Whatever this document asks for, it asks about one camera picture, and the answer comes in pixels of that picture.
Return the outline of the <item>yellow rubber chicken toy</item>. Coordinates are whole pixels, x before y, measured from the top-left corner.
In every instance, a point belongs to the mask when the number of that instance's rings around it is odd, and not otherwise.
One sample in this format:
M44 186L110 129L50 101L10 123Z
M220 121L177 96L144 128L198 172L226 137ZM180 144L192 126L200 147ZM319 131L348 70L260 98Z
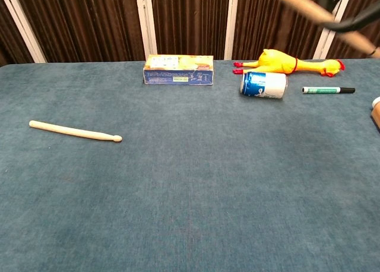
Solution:
M267 72L292 74L297 71L318 72L324 77L333 77L346 69L344 63L336 59L327 59L321 62L308 62L290 56L275 49L264 49L257 61L235 62L234 74L248 72Z

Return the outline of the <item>light wooden drumstick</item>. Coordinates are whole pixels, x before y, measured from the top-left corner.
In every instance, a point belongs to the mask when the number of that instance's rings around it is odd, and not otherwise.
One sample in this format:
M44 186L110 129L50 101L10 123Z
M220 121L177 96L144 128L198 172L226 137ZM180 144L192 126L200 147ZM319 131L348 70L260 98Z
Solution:
M290 5L297 12L301 13L314 23L322 25L322 23L334 23L334 16L327 10L320 7L312 0L281 0ZM380 48L376 47L369 39L358 31L341 33L337 35L342 41L346 42L356 50L365 53L371 58L380 59Z
M60 134L72 135L76 137L83 137L102 141L114 141L121 142L122 137L120 135L110 135L102 132L88 131L83 129L70 128L66 126L54 125L39 121L30 121L29 126L32 128L42 129L51 132L57 132Z

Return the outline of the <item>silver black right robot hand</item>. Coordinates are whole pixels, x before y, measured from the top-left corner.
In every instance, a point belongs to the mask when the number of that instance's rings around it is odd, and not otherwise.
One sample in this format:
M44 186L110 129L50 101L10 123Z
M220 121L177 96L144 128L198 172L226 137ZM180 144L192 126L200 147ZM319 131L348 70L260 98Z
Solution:
M318 5L327 11L332 11L341 0L318 0ZM357 16L336 22L323 21L320 25L336 33L357 31L380 19L380 1L377 1L361 11Z

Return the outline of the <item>blue table cloth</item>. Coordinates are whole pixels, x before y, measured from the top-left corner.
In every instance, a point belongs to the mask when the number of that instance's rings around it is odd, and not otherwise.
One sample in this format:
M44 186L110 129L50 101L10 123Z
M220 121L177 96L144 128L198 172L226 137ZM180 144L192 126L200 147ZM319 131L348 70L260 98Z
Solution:
M209 87L145 85L142 62L0 67L0 272L380 272L380 61L344 63L280 100L241 95L230 61Z

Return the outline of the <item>brown pleated curtain panel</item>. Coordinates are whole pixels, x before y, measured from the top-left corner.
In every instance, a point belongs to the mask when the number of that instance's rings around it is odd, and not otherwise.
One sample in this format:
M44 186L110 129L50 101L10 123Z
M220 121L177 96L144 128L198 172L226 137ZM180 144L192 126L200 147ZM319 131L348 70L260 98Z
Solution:
M0 67L33 62L5 1L0 0Z
M342 20L357 16L368 6L380 0L349 0L347 3ZM375 46L380 47L380 19L368 24L366 27L359 31L362 35L367 37ZM340 40L335 35L329 52L327 53L328 59L349 59L349 58L367 58L368 56L358 50L352 48L344 41Z
M224 58L229 0L151 0L159 54Z
M238 0L232 59L256 60L264 49L311 59L322 27L279 0Z
M19 0L48 62L143 61L137 0Z

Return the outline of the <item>blue and white drink can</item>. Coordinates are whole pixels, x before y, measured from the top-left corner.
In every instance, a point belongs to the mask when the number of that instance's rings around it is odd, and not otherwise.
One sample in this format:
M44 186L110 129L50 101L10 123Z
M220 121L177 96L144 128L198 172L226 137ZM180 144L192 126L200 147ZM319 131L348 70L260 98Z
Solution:
M247 72L242 76L240 93L248 97L282 99L288 85L285 74Z

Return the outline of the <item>brown bottle with white cap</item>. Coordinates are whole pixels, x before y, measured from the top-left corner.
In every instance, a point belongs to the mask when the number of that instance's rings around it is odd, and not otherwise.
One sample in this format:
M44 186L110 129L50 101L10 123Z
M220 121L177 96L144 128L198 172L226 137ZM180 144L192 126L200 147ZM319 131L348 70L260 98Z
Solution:
M371 118L376 127L380 130L380 96L372 102Z

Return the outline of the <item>white screen frame post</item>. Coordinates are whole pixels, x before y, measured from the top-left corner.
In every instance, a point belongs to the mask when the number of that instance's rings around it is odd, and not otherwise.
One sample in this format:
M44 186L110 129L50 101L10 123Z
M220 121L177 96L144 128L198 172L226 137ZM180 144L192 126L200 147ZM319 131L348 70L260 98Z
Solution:
M229 0L228 3L228 13L227 13L227 24L226 24L226 37L224 45L224 60L231 60L233 53L233 44L235 38L235 26L236 26L236 16L238 0Z
M144 46L145 58L149 55L157 54L156 31L153 15L152 0L136 0L138 7L138 16L140 21L140 29L142 34L142 42Z
M339 23L343 17L349 0L318 0L317 3L323 7L325 10L330 12L336 23ZM315 53L313 55L314 59L325 59L330 46L333 42L335 33L328 29L323 29L321 36L319 38Z
M47 63L45 54L21 6L20 0L4 0L34 63Z

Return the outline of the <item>green marker with black cap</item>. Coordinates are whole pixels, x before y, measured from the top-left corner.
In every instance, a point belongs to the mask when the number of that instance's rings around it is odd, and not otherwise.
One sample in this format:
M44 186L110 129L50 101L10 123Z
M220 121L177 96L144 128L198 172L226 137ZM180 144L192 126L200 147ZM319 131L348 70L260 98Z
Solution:
M352 87L303 87L303 94L353 94L356 91Z

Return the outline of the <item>blue and yellow cardboard box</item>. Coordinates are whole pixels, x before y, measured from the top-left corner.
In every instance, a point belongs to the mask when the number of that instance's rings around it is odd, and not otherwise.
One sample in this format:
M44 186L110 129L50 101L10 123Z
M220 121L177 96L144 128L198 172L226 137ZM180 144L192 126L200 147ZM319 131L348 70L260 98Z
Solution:
M143 68L147 85L211 86L212 55L149 55Z

